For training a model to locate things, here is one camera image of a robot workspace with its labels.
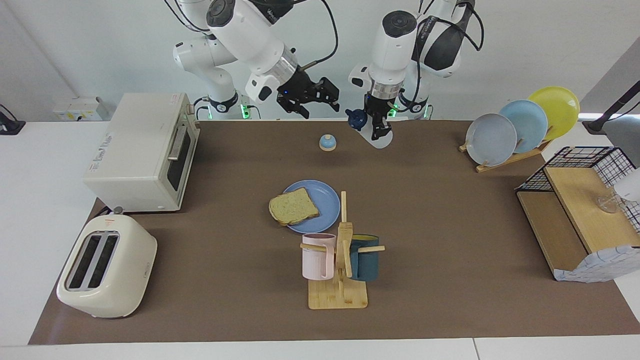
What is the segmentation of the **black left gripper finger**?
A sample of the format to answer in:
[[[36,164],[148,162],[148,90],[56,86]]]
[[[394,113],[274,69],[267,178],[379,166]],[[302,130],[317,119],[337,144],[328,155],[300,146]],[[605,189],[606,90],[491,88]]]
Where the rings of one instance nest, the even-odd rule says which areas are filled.
[[[386,116],[372,117],[372,140],[377,141],[387,136],[393,128],[389,125]]]

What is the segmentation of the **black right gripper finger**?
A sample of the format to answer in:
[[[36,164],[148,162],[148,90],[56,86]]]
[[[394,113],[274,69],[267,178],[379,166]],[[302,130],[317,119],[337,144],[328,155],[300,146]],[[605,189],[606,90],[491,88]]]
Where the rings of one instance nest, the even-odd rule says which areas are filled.
[[[295,113],[302,116],[304,119],[310,118],[309,110],[306,109],[299,100],[289,98],[285,95],[278,95],[276,102],[287,113]]]
[[[339,112],[339,89],[326,77],[312,84],[311,100],[315,103],[327,104],[334,112]]]

